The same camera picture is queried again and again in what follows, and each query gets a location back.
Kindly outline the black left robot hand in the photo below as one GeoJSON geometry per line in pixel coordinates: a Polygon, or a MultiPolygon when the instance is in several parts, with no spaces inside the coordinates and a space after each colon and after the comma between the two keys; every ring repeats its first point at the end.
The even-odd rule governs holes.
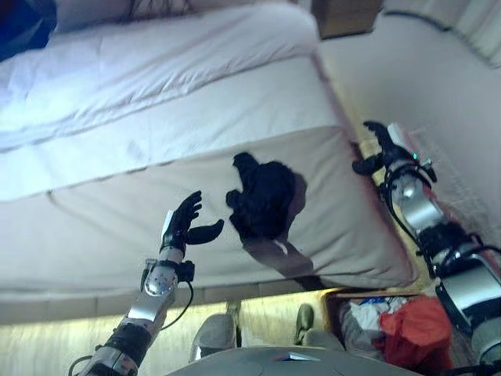
{"type": "Polygon", "coordinates": [[[217,239],[224,228],[224,220],[219,219],[212,225],[191,227],[192,221],[199,216],[202,208],[200,190],[189,195],[175,211],[166,230],[162,233],[160,251],[177,249],[186,253],[187,245],[201,245],[217,239]]]}

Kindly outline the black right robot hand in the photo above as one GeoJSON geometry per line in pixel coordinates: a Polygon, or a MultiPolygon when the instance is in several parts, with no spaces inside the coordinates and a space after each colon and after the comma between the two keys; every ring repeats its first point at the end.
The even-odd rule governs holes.
{"type": "Polygon", "coordinates": [[[370,176],[382,168],[388,168],[400,159],[411,158],[411,154],[406,149],[392,140],[386,125],[377,121],[364,121],[363,125],[374,133],[381,152],[361,161],[353,161],[351,166],[355,173],[370,176]]]}

